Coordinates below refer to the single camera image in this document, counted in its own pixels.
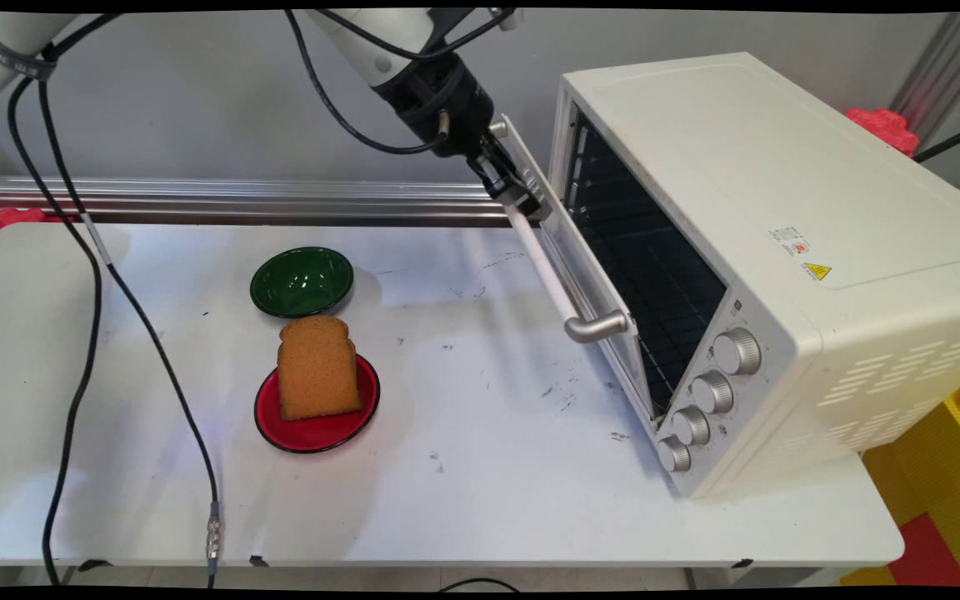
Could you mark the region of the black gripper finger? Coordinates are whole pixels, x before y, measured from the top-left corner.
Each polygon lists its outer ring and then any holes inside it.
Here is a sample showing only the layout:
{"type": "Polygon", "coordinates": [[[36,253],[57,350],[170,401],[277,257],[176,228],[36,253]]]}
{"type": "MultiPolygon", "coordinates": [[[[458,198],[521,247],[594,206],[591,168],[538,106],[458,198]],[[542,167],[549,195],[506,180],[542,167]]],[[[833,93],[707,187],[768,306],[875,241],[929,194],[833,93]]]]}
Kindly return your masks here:
{"type": "Polygon", "coordinates": [[[466,163],[492,200],[502,205],[518,205],[523,200],[521,173],[506,148],[481,148],[467,157],[466,163]]]}
{"type": "Polygon", "coordinates": [[[487,192],[495,201],[513,206],[530,221],[544,218],[538,193],[523,181],[510,153],[494,136],[487,136],[487,180],[487,192]]]}

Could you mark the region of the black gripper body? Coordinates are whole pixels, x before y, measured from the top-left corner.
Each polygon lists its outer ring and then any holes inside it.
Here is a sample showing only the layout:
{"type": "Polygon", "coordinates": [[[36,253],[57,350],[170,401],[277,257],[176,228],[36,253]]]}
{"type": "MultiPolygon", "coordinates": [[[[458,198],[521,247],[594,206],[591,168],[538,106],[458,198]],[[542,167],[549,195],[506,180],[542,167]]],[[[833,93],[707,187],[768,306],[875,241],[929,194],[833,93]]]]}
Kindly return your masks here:
{"type": "Polygon", "coordinates": [[[438,135],[439,114],[446,113],[448,137],[432,149],[434,155],[475,159],[483,153],[494,103],[457,53],[412,62],[374,91],[423,142],[438,135]]]}

